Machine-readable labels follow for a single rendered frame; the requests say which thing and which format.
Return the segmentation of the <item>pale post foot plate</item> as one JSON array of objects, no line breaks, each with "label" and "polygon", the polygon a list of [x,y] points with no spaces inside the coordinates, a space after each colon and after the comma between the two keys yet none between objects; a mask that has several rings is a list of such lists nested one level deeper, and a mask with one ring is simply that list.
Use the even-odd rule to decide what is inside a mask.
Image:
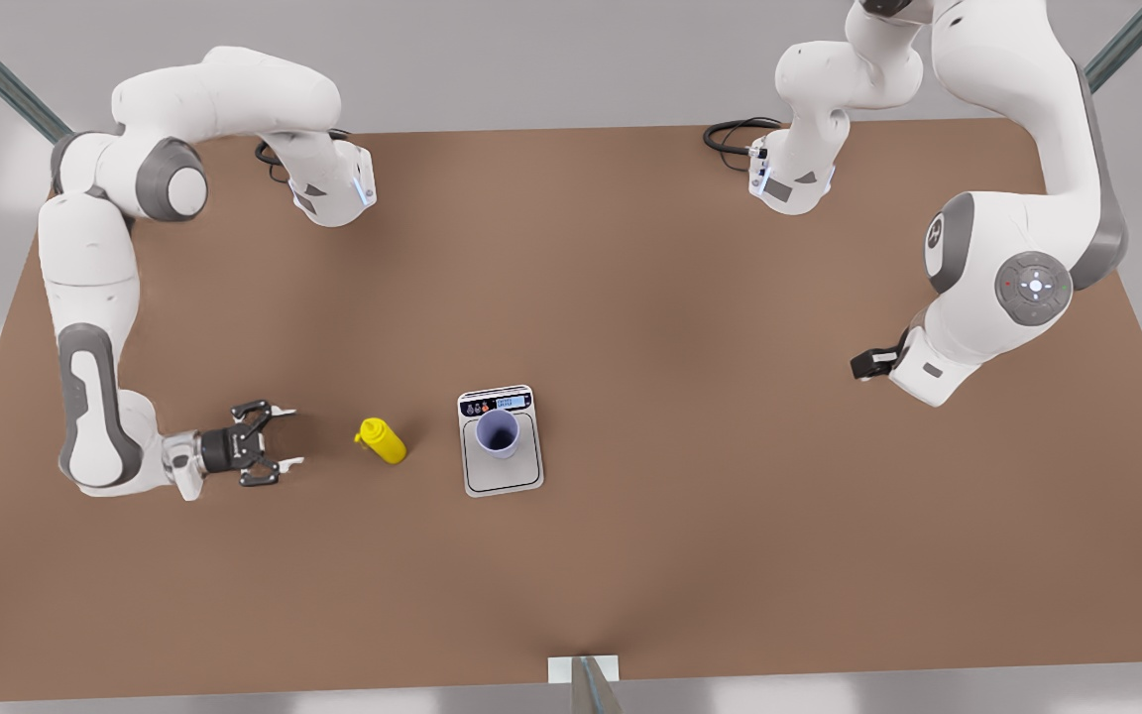
[{"label": "pale post foot plate", "polygon": [[621,681],[620,657],[616,653],[554,656],[547,660],[547,681],[549,683],[571,683],[576,669],[580,669],[580,660],[593,660],[608,682]]}]

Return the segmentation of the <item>lilac cup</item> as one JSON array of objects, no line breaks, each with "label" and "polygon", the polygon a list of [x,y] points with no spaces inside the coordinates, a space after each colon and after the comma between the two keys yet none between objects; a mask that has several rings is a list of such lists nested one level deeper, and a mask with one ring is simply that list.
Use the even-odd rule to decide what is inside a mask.
[{"label": "lilac cup", "polygon": [[478,444],[494,458],[509,458],[516,454],[521,438],[517,417],[510,411],[490,410],[476,422],[475,438]]}]

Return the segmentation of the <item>grey kitchen scale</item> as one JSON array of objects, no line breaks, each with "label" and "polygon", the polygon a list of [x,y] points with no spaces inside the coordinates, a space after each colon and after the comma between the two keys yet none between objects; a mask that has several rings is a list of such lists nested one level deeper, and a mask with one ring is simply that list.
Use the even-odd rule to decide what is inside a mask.
[{"label": "grey kitchen scale", "polygon": [[[521,426],[518,448],[509,458],[490,456],[475,438],[480,417],[498,408],[510,411]],[[536,420],[534,393],[530,386],[520,384],[464,393],[457,401],[457,417],[464,488],[468,496],[482,498],[530,491],[542,486],[542,444]]]}]

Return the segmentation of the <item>yellow sauce bottle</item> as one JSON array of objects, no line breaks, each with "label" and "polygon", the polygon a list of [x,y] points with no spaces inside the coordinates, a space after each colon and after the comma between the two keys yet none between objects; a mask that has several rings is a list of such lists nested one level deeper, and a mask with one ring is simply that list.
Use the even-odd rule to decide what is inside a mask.
[{"label": "yellow sauce bottle", "polygon": [[373,452],[386,464],[395,465],[407,460],[407,444],[380,417],[365,417],[353,441]]}]

